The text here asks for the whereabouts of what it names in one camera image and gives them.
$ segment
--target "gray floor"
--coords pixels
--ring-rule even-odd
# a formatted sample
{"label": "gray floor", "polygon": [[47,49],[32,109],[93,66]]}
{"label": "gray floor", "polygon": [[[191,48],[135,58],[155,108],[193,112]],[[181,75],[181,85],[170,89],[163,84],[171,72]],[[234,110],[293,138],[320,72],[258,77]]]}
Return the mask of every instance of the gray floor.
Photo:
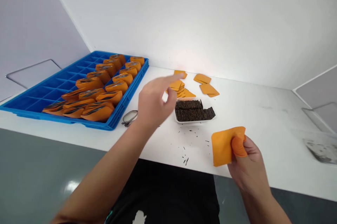
{"label": "gray floor", "polygon": [[[0,129],[0,223],[48,223],[103,151]],[[220,223],[249,223],[230,178],[215,176]],[[272,189],[293,223],[337,223],[337,202]]]}

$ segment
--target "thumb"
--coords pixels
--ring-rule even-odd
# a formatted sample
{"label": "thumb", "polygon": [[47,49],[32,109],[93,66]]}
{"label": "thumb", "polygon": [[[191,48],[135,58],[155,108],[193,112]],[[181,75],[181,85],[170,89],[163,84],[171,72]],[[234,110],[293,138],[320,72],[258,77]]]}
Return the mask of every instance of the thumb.
{"label": "thumb", "polygon": [[169,87],[167,88],[167,94],[169,96],[167,98],[167,102],[164,104],[164,107],[168,113],[171,113],[176,106],[177,93]]}
{"label": "thumb", "polygon": [[244,142],[244,139],[241,139],[236,136],[232,139],[231,145],[232,145],[234,155],[237,159],[247,156],[247,152],[245,150],[245,147],[243,146],[243,142]]}

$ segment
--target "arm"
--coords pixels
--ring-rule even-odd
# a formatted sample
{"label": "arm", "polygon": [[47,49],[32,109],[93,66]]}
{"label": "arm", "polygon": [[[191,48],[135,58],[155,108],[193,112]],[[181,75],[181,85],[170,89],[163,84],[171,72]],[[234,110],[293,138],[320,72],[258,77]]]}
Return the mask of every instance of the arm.
{"label": "arm", "polygon": [[157,78],[144,86],[139,94],[136,121],[83,179],[52,223],[104,223],[148,139],[172,113],[176,92],[168,89],[166,103],[161,98],[168,86],[181,77]]}
{"label": "arm", "polygon": [[232,140],[235,160],[228,165],[230,174],[240,189],[252,224],[291,224],[288,216],[273,197],[262,154],[254,142]]}

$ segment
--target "white countertop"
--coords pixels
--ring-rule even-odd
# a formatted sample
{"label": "white countertop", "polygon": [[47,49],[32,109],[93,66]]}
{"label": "white countertop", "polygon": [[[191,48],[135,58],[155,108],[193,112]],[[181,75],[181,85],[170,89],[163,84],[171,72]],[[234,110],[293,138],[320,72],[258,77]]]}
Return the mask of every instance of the white countertop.
{"label": "white countertop", "polygon": [[[170,74],[173,70],[149,67],[125,113],[137,109],[138,94],[148,81]],[[318,162],[294,133],[318,129],[301,110],[306,105],[291,91],[212,78],[211,85],[220,95],[209,98],[202,94],[194,76],[189,73],[183,80],[185,88],[197,97],[207,97],[216,118],[181,125],[172,114],[150,138],[142,159],[230,177],[226,165],[213,166],[211,135],[244,126],[246,135],[263,154],[271,187],[337,201],[337,165]],[[82,124],[18,117],[5,111],[0,111],[0,128],[104,151],[126,130],[121,124],[114,131],[104,131]]]}

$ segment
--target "blue plastic tray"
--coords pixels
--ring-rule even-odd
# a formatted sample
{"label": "blue plastic tray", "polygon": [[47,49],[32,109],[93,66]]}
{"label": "blue plastic tray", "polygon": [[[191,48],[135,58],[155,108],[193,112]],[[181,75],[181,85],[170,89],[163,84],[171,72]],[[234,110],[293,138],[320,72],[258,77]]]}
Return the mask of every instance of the blue plastic tray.
{"label": "blue plastic tray", "polygon": [[[84,119],[73,119],[41,112],[47,105],[64,101],[61,98],[61,95],[78,89],[75,86],[76,80],[85,78],[87,73],[95,71],[96,64],[103,63],[105,59],[109,59],[109,57],[114,54],[116,53],[94,51],[36,86],[26,90],[24,93],[4,103],[0,106],[0,110],[12,112],[21,117],[51,120],[68,124],[81,123],[86,127],[110,131],[114,130],[148,69],[147,58],[145,58],[144,65],[106,123]],[[130,57],[131,56],[125,55],[127,62],[130,61]]]}

